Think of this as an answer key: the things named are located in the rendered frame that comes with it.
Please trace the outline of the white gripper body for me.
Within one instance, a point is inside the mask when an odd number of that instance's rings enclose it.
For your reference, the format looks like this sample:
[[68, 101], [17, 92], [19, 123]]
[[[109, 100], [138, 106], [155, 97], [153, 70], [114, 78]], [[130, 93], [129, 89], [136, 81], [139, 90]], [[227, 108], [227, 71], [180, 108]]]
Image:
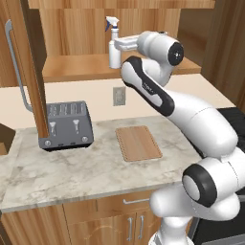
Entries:
[[138, 45], [138, 36], [137, 35], [131, 35], [126, 37], [117, 37], [114, 40], [115, 47], [120, 51], [132, 51], [136, 50]]

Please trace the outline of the white spray bottle blue trigger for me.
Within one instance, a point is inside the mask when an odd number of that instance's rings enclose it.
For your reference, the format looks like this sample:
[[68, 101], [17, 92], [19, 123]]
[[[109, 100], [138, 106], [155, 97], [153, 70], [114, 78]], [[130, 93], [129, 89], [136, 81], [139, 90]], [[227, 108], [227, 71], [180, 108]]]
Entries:
[[121, 51], [115, 46], [115, 39], [119, 37], [118, 22], [119, 19], [115, 16], [106, 16], [105, 29], [111, 29], [111, 40], [109, 41], [109, 67], [111, 69], [121, 68]]

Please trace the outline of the wooden upper cabinet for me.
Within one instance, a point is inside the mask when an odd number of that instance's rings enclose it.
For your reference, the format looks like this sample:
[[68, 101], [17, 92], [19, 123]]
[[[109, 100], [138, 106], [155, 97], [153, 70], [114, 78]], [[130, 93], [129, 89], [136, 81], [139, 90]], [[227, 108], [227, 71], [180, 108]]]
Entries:
[[[116, 78], [108, 68], [110, 32], [107, 15], [120, 19], [121, 36], [143, 31], [178, 34], [183, 9], [211, 12], [215, 0], [28, 0], [38, 9], [47, 58], [42, 70], [44, 82], [85, 78]], [[0, 87], [17, 84], [5, 37], [5, 23], [11, 20], [11, 40], [22, 82], [33, 80], [31, 52], [20, 0], [0, 0]]]

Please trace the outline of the wooden upper cabinet door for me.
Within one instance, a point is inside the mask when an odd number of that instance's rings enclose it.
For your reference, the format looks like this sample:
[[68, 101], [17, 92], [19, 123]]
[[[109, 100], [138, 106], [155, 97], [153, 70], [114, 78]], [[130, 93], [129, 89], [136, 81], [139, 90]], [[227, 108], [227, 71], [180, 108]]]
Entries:
[[216, 0], [201, 74], [245, 113], [245, 0]]
[[46, 96], [42, 70], [47, 52], [38, 9], [30, 9], [28, 0], [20, 0], [33, 70], [33, 80], [28, 85], [28, 92], [33, 108], [34, 120], [40, 138], [49, 136]]

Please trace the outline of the wooden cabinet door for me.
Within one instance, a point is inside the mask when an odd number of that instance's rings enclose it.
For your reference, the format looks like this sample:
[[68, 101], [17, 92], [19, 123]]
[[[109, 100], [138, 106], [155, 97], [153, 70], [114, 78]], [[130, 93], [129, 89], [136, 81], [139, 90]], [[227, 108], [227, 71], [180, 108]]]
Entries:
[[[128, 221], [133, 218], [132, 240], [127, 241]], [[69, 225], [72, 245], [133, 245], [136, 213], [104, 217]]]
[[216, 0], [201, 74], [245, 113], [245, 0]]
[[[138, 239], [140, 232], [140, 216], [145, 217], [143, 238]], [[153, 214], [150, 210], [136, 212], [136, 225], [135, 225], [135, 240], [134, 245], [148, 245], [149, 239], [158, 231], [161, 225], [161, 219]]]
[[38, 9], [30, 9], [28, 0], [20, 0], [33, 70], [33, 80], [28, 85], [28, 92], [33, 108], [34, 120], [40, 138], [49, 136], [46, 96], [42, 70], [47, 52]]

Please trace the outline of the wooden cutting board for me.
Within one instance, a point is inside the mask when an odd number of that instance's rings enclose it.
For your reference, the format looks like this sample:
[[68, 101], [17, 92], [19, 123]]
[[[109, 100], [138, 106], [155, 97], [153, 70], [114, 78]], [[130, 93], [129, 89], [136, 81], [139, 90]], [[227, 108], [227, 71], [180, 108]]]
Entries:
[[115, 132], [126, 162], [158, 159], [163, 156], [147, 126], [121, 127]]

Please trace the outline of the wooden lower cabinet door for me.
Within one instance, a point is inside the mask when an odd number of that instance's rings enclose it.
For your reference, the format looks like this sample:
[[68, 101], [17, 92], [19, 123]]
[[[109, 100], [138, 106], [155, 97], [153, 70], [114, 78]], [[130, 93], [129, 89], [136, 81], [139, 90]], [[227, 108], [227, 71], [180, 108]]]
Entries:
[[[138, 239], [140, 232], [140, 216], [145, 217], [143, 238]], [[148, 245], [149, 239], [158, 231], [161, 225], [161, 219], [153, 214], [150, 210], [136, 212], [136, 225], [135, 225], [135, 240], [134, 245]]]
[[[132, 240], [127, 241], [128, 221], [133, 218]], [[104, 217], [69, 225], [72, 245], [133, 245], [136, 213]]]

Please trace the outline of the wooden lower cabinet panel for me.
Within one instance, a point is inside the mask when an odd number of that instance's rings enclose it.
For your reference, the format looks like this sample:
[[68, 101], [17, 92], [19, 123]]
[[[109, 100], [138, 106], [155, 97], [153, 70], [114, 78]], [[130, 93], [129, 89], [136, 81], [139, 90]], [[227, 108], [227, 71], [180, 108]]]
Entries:
[[11, 245], [72, 245], [62, 205], [2, 214]]

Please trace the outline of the dark grey toaster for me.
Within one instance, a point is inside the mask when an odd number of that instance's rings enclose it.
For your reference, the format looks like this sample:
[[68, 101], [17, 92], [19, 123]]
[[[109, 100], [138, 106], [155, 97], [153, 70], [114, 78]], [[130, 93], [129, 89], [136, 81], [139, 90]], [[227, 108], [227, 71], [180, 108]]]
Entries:
[[48, 151], [89, 146], [94, 142], [93, 127], [84, 100], [47, 104], [50, 136], [39, 138], [39, 147]]

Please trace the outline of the brown wooden box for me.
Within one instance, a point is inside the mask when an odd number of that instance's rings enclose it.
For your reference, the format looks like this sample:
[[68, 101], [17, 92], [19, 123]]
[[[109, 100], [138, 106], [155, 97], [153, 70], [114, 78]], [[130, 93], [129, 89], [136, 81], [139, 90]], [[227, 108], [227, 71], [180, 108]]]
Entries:
[[15, 131], [0, 123], [0, 155], [7, 155], [11, 149], [11, 144], [15, 136]]

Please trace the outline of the wooden drawer front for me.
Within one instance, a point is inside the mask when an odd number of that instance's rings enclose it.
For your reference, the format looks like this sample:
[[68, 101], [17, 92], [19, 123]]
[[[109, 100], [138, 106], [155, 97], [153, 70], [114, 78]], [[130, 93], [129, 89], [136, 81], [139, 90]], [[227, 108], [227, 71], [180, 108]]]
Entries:
[[148, 210], [148, 202], [125, 205], [123, 199], [127, 201], [133, 201], [137, 199], [149, 198], [152, 190], [136, 191], [126, 194], [113, 195], [108, 197], [103, 197], [97, 200], [98, 211], [99, 212], [110, 212], [111, 214], [117, 213], [131, 213], [137, 210]]

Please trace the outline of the grey wall outlet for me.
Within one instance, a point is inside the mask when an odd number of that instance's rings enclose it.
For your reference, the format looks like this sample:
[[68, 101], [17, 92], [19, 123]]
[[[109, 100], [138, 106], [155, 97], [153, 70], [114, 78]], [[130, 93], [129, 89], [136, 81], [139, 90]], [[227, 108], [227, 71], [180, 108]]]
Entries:
[[113, 105], [121, 106], [125, 105], [125, 88], [114, 87], [113, 88]]

